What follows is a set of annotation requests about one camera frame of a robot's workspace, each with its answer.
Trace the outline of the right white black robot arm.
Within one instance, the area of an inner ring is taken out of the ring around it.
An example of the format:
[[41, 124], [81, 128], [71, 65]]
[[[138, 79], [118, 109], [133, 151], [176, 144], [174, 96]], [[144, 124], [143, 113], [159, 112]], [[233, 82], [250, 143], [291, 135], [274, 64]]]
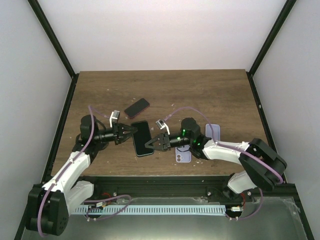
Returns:
[[192, 117], [181, 121], [178, 133], [166, 131], [145, 143], [146, 148], [161, 152], [184, 146], [197, 159], [222, 160], [243, 167], [242, 172], [231, 174], [222, 187], [223, 198], [229, 202], [247, 190], [272, 191], [284, 182], [287, 163], [263, 140], [254, 138], [240, 143], [214, 140], [202, 134]]

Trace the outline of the lilac phone case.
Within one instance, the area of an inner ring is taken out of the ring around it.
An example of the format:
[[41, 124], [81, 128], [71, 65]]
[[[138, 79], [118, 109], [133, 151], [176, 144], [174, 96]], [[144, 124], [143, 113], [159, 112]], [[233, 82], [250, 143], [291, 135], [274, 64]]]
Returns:
[[175, 161], [177, 163], [190, 163], [192, 161], [192, 154], [189, 151], [190, 146], [184, 145], [175, 148]]

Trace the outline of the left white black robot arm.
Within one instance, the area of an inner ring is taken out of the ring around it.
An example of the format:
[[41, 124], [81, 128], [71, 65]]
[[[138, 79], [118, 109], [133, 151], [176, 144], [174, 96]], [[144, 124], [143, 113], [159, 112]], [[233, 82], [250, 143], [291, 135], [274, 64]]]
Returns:
[[93, 114], [82, 117], [80, 133], [66, 163], [43, 185], [34, 185], [28, 194], [25, 228], [40, 236], [59, 236], [65, 230], [71, 213], [85, 200], [97, 202], [102, 189], [78, 180], [110, 142], [119, 145], [137, 132], [137, 128], [119, 123], [119, 111], [111, 114], [110, 127], [105, 127]]

